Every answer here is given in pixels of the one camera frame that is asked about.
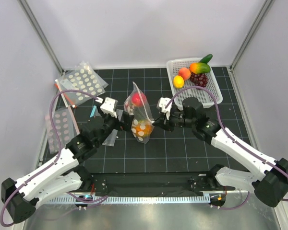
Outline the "toy pineapple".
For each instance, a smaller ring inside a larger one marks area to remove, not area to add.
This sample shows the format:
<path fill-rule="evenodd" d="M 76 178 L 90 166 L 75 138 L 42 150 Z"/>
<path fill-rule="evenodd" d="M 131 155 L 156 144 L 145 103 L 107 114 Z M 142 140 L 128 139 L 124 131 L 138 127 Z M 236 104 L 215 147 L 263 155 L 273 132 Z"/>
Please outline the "toy pineapple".
<path fill-rule="evenodd" d="M 132 122 L 131 132 L 137 138 L 147 138 L 153 131 L 153 126 L 148 119 L 144 118 L 134 118 Z"/>

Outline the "clear white-dotted zip bag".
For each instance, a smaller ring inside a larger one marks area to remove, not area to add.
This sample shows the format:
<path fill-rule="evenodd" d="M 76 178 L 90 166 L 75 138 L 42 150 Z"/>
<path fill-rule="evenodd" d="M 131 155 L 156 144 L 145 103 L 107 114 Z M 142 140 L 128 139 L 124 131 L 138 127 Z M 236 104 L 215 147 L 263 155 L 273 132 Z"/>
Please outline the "clear white-dotted zip bag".
<path fill-rule="evenodd" d="M 130 93 L 130 95 L 127 97 L 127 99 L 125 100 L 123 106 L 124 106 L 124 111 L 128 112 L 131 115 L 134 115 L 134 117 L 136 118 L 144 118 L 144 119 L 148 119 L 151 124 L 153 123 L 154 119 L 150 110 L 150 106 L 147 100 L 147 103 L 145 103 L 143 105 L 143 107 L 135 107 L 133 106 L 132 102 L 131 102 L 131 97 L 135 92 L 141 93 L 142 91 L 139 89 L 138 85 L 133 81 L 133 91 Z M 147 138 L 137 138 L 133 133 L 132 135 L 136 138 L 136 140 L 140 143 L 146 144 L 149 139 L 150 136 Z"/>

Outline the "toy red apple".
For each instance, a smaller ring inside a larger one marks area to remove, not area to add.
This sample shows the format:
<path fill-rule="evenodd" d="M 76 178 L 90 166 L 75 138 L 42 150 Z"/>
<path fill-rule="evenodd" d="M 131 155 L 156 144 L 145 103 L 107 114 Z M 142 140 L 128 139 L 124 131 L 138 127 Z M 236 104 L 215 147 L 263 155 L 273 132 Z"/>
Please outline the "toy red apple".
<path fill-rule="evenodd" d="M 147 103 L 146 96 L 141 92 L 135 92 L 131 97 L 131 102 L 135 107 L 143 107 L 145 103 Z"/>

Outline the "white plastic basket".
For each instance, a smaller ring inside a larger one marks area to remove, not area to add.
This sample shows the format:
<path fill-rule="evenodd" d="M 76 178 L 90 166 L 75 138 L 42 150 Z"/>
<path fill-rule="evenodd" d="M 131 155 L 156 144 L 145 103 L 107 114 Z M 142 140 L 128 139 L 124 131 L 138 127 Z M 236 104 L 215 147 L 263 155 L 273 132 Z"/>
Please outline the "white plastic basket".
<path fill-rule="evenodd" d="M 192 63 L 197 63 L 201 60 L 201 57 L 190 57 L 190 58 L 181 58 L 181 59 L 175 59 L 170 60 L 167 62 L 167 73 L 168 73 L 168 79 L 170 83 L 170 88 L 172 91 L 173 97 L 179 90 L 173 85 L 173 79 L 176 75 L 178 75 L 178 72 L 181 68 L 189 68 Z M 209 73 L 206 73 L 208 83 L 206 85 L 206 89 L 211 92 L 211 94 L 214 96 L 217 104 L 220 104 L 223 101 L 223 96 L 220 91 L 220 87 L 216 81 L 216 77 L 214 75 L 213 70 Z M 209 108 L 214 105 L 214 101 L 211 98 L 211 96 L 203 90 L 198 89 L 187 89 L 180 93 L 175 99 L 173 100 L 173 103 L 182 110 L 182 101 L 188 97 L 195 97 L 198 99 L 199 102 L 201 102 L 204 106 L 204 108 Z"/>

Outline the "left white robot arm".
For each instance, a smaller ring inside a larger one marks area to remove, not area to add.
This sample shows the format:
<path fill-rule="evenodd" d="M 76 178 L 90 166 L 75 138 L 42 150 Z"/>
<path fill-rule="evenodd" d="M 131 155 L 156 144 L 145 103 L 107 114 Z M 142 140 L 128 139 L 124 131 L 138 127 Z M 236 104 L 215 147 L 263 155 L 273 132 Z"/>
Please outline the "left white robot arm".
<path fill-rule="evenodd" d="M 121 118 L 102 110 L 99 114 L 41 167 L 17 180 L 7 178 L 2 182 L 1 226 L 10 227 L 25 221 L 41 205 L 60 194 L 90 190 L 93 178 L 81 163 L 97 152 L 113 130 L 130 131 L 134 119 L 134 115 L 127 112 L 123 112 Z"/>

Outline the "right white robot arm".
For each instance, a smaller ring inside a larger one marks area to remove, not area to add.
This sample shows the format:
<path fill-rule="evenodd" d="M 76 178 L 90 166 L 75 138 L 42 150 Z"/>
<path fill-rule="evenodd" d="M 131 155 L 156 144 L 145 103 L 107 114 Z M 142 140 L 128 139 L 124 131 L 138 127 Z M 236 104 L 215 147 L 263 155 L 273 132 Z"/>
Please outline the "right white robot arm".
<path fill-rule="evenodd" d="M 184 127 L 201 141 L 219 149 L 247 171 L 238 171 L 215 165 L 207 177 L 207 185 L 213 190 L 230 186 L 248 191 L 265 205 L 276 207 L 288 192 L 288 160 L 276 160 L 253 148 L 234 135 L 217 120 L 209 118 L 198 99 L 191 97 L 183 101 L 180 110 L 169 98 L 160 98 L 157 104 L 160 117 L 153 125 L 165 131 Z"/>

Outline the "clear blue-zipper zip bag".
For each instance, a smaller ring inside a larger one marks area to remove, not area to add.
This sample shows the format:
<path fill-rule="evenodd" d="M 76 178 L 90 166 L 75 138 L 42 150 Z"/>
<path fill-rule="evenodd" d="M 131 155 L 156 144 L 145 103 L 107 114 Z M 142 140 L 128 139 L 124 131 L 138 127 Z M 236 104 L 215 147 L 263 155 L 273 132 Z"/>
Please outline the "clear blue-zipper zip bag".
<path fill-rule="evenodd" d="M 113 129 L 115 121 L 111 117 L 104 118 L 94 105 L 89 121 L 89 138 L 94 140 L 94 143 L 98 146 L 114 146 L 116 140 L 117 130 Z"/>

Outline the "orange-zipper zip bag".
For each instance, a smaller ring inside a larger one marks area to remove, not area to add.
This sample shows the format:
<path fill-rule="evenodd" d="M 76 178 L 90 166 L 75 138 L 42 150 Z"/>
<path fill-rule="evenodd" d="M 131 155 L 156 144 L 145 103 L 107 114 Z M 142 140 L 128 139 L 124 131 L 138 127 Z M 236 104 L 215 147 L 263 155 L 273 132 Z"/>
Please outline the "orange-zipper zip bag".
<path fill-rule="evenodd" d="M 62 92 L 62 89 L 61 89 L 61 86 L 60 86 L 60 83 L 58 81 L 58 79 L 55 79 L 55 85 L 56 85 L 56 88 L 59 90 L 59 92 Z M 76 122 L 76 119 L 74 117 L 74 114 L 73 114 L 73 111 L 72 111 L 72 108 L 74 108 L 74 104 L 72 106 L 70 106 L 67 102 L 66 99 L 68 99 L 68 97 L 65 97 L 65 94 L 61 94 L 61 97 L 63 99 L 63 102 L 64 102 L 64 105 L 65 107 L 68 109 L 69 111 L 69 114 L 71 116 L 71 119 L 72 119 L 72 123 L 73 123 L 73 127 L 74 127 L 74 130 L 76 132 L 76 134 L 80 134 L 80 130 L 78 128 L 78 125 L 77 125 L 77 122 Z"/>

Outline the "pink-dotted zip bag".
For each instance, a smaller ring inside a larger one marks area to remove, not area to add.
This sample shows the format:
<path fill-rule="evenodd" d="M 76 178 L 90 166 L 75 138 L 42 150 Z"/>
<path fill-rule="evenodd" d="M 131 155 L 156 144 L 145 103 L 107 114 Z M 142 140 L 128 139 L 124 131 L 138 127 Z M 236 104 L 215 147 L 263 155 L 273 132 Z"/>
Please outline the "pink-dotted zip bag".
<path fill-rule="evenodd" d="M 61 145 L 64 147 L 69 141 L 71 141 L 72 138 L 77 136 L 73 127 L 71 116 L 68 109 L 66 107 L 62 107 L 55 112 L 52 112 L 52 117 Z M 50 154 L 57 154 L 60 147 L 55 136 L 55 129 L 51 125 L 49 114 L 45 116 L 45 122 L 49 152 Z"/>

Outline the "white-dotted zip bag stack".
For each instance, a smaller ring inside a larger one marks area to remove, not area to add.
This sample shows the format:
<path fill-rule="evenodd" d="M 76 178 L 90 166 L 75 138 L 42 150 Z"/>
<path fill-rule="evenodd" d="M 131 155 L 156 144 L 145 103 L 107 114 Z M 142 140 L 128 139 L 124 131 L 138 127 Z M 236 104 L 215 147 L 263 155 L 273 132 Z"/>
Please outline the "white-dotted zip bag stack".
<path fill-rule="evenodd" d="M 83 94 L 88 93 L 93 96 L 99 96 L 105 93 L 108 86 L 92 68 L 88 62 L 81 62 L 75 68 L 67 70 L 58 78 L 61 89 L 77 90 L 78 92 L 66 92 L 67 102 L 70 106 L 74 104 L 74 108 L 91 99 L 90 96 Z"/>

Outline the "black grid mat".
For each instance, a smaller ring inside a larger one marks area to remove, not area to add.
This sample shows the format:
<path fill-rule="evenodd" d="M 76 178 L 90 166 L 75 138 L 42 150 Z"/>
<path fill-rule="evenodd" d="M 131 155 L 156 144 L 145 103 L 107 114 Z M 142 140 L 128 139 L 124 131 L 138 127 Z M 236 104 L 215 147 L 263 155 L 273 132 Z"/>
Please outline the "black grid mat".
<path fill-rule="evenodd" d="M 218 108 L 206 114 L 215 118 L 220 112 L 222 122 L 245 142 L 249 135 L 226 67 L 214 67 L 213 73 L 223 96 Z M 145 93 L 154 118 L 159 116 L 156 104 L 161 97 L 172 97 L 165 68 L 99 69 L 98 75 L 108 84 L 105 96 L 118 100 L 118 108 L 132 92 L 136 83 Z M 102 146 L 84 162 L 91 173 L 164 173 L 208 171 L 216 164 L 234 170 L 244 167 L 226 153 L 198 140 L 188 128 L 166 132 L 155 128 L 146 144 L 139 143 L 130 132 L 118 132 L 114 146 Z"/>

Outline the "toy yellow lemon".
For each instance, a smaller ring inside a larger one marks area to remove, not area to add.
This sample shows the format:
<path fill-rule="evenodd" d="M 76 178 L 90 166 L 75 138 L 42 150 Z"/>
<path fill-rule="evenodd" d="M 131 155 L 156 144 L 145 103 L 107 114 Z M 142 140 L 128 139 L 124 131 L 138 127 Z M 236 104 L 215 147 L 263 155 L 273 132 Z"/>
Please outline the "toy yellow lemon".
<path fill-rule="evenodd" d="M 184 78 L 180 75 L 176 75 L 174 78 L 173 78 L 173 86 L 176 88 L 176 89 L 181 89 L 183 88 L 184 86 Z"/>

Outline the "toy peach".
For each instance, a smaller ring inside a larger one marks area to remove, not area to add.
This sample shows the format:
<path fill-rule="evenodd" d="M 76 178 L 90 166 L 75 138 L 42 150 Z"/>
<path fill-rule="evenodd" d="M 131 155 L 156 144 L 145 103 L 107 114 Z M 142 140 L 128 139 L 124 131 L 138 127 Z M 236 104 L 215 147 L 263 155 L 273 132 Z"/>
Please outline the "toy peach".
<path fill-rule="evenodd" d="M 188 68 L 181 68 L 178 71 L 178 75 L 181 76 L 185 81 L 191 76 L 191 71 Z"/>

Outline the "toy purple grapes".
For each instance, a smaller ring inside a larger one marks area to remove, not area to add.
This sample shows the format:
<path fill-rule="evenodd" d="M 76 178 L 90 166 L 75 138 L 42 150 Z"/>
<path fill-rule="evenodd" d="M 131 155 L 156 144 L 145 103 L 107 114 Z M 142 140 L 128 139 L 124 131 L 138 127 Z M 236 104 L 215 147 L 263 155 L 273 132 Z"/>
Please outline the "toy purple grapes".
<path fill-rule="evenodd" d="M 208 77 L 204 73 L 200 73 L 200 74 L 191 73 L 190 81 L 195 86 L 200 86 L 200 87 L 205 88 L 208 83 Z"/>

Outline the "toy mango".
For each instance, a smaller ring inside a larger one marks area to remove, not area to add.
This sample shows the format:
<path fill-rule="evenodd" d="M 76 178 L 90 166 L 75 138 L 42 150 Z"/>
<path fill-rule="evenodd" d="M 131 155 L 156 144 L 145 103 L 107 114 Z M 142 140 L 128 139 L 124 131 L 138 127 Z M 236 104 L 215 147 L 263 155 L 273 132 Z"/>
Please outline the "toy mango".
<path fill-rule="evenodd" d="M 206 63 L 192 63 L 189 67 L 190 71 L 194 74 L 209 73 L 211 67 Z"/>

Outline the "toy green cucumber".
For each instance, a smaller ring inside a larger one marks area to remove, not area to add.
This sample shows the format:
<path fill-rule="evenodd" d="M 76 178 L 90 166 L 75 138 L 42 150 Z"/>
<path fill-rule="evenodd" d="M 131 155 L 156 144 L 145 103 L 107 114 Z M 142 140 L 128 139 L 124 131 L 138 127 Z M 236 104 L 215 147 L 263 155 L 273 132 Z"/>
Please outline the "toy green cucumber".
<path fill-rule="evenodd" d="M 205 57 L 203 57 L 203 58 L 199 61 L 199 63 L 208 64 L 212 58 L 213 58 L 213 55 L 212 55 L 212 54 L 208 54 L 208 55 L 206 55 Z"/>

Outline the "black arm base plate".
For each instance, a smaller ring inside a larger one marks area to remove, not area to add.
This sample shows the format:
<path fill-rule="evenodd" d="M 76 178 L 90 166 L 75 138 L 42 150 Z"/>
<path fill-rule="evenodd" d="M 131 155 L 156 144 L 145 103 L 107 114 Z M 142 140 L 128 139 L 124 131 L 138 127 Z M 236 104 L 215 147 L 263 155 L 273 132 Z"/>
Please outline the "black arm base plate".
<path fill-rule="evenodd" d="M 93 173 L 92 177 L 88 187 L 73 192 L 90 192 L 94 187 L 98 196 L 160 197 L 235 190 L 217 185 L 208 172 Z"/>

